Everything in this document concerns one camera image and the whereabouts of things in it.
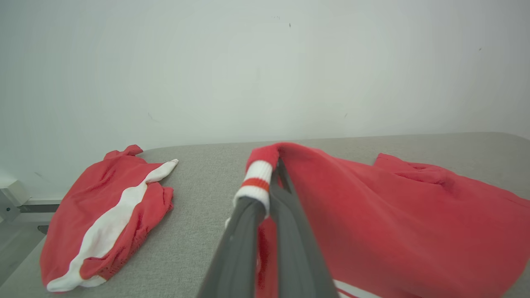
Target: gray floor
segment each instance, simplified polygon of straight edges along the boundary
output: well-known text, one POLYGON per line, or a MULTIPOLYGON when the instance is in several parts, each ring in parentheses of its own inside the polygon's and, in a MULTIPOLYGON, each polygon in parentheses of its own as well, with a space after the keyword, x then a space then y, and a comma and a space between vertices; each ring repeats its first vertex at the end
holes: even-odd
POLYGON ((0 223, 0 286, 44 238, 36 225, 0 223))

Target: red cloth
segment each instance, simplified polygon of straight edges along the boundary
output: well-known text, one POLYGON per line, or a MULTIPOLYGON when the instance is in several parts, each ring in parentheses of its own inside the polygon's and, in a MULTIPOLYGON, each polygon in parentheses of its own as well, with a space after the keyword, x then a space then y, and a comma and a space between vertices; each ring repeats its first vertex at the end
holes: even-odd
MULTIPOLYGON (((135 156, 141 152, 140 147, 132 145, 123 152, 108 153, 103 161, 88 167, 70 188, 51 220, 42 249, 40 266, 44 286, 68 272, 70 262, 80 253, 82 241, 92 241, 94 246, 113 241, 106 239, 110 235, 108 230, 102 230, 93 239, 84 237, 96 220, 117 205, 125 189, 138 186, 150 172, 163 165, 147 163, 135 156)), ((158 182, 149 183, 143 196, 140 192, 141 201, 134 206, 130 218, 127 213, 126 218, 110 218, 106 222, 109 225, 116 223, 113 220, 124 219, 127 224, 117 232, 119 237, 111 243, 113 246, 108 253, 82 260, 78 270, 81 278, 100 276, 107 280, 118 272, 149 231, 173 208, 172 196, 172 188, 162 187, 158 182)), ((64 281, 60 291, 71 290, 70 285, 75 287, 76 283, 76 280, 64 281)))
MULTIPOLYGON (((291 143, 284 161, 333 279, 384 298, 500 297, 530 257, 530 202, 438 166, 374 166, 291 143)), ((277 296, 275 224, 260 226, 257 297, 277 296)))

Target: red fabric with white stripe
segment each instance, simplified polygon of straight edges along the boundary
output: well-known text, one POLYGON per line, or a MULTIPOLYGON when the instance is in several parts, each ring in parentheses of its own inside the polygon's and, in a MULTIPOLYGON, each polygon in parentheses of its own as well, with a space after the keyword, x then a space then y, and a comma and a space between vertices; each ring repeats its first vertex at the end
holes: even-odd
MULTIPOLYGON (((163 165, 147 163, 135 156, 141 152, 140 147, 132 145, 123 152, 108 153, 103 161, 88 167, 70 188, 51 220, 42 249, 40 266, 45 287, 66 275, 70 262, 80 253, 82 242, 91 240, 84 239, 89 228, 117 206, 124 190, 137 187, 149 173, 163 165)), ((172 188, 152 182, 147 183, 143 197, 142 192, 138 193, 141 201, 132 209, 130 218, 126 215, 128 222, 123 230, 117 231, 119 237, 115 242, 106 239, 105 234, 94 236, 93 242, 110 241, 111 249, 102 257, 82 260, 78 271, 82 279, 95 278, 100 283, 113 276, 140 247, 149 231, 173 208, 172 188)), ((59 291, 71 290, 68 287, 71 286, 59 291)))
MULTIPOLYGON (((530 257, 530 202, 506 190, 390 155, 371 166, 291 143, 254 150, 248 166, 279 157, 342 296, 500 297, 530 257)), ((257 297, 276 297, 275 223, 259 233, 257 297)))

